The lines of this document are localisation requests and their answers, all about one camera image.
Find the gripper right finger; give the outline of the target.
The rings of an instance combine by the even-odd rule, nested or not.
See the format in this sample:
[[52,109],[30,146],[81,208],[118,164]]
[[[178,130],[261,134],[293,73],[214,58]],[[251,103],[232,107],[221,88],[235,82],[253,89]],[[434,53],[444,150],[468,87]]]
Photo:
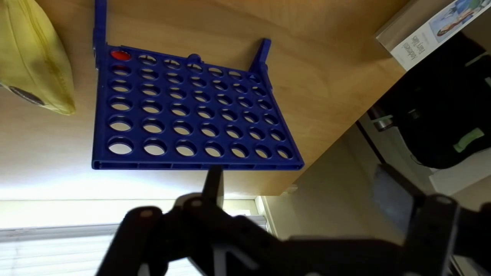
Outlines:
[[389,164],[377,166],[373,191],[375,203],[405,235],[400,276],[448,276],[454,256],[491,276],[491,202],[473,211],[452,197],[426,195]]

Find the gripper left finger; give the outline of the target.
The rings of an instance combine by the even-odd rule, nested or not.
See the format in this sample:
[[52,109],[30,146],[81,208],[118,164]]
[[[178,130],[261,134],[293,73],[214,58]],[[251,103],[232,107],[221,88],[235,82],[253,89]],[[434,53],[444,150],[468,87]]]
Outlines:
[[248,218],[222,209],[223,167],[211,166],[202,192],[187,194],[164,213],[154,206],[126,213],[96,276],[165,276],[188,259],[203,276],[281,276],[268,256],[277,240]]

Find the blue gameboard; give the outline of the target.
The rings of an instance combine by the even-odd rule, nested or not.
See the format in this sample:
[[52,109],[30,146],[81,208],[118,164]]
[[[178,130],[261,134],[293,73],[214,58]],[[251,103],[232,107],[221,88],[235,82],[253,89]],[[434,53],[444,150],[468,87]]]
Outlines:
[[[264,38],[248,70],[106,39],[107,0],[94,0],[97,97],[94,170],[298,171],[305,163],[275,101]],[[114,50],[131,54],[116,61]]]

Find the black bag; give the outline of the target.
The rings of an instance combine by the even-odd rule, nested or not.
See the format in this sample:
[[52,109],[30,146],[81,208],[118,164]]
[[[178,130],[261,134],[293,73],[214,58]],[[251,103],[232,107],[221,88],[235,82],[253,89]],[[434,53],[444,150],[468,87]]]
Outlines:
[[410,69],[368,115],[397,127],[416,161],[447,169],[491,149],[491,54],[463,33]]

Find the window blinds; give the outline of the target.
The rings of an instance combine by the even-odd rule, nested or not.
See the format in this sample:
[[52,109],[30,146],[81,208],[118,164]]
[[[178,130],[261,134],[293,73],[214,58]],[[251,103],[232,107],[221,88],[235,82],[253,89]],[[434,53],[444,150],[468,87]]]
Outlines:
[[0,229],[0,276],[95,276],[118,224]]

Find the white book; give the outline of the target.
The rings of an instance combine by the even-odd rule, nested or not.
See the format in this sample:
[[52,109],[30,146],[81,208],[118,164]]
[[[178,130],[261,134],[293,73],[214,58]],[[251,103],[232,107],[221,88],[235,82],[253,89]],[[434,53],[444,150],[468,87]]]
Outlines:
[[375,34],[411,70],[491,7],[491,0],[410,0]]

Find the yellow plush banana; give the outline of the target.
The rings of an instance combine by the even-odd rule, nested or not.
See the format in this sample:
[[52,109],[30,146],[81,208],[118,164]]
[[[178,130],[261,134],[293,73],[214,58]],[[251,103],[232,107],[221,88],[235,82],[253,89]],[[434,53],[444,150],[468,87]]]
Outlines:
[[0,86],[61,115],[76,111],[69,58],[35,0],[0,0]]

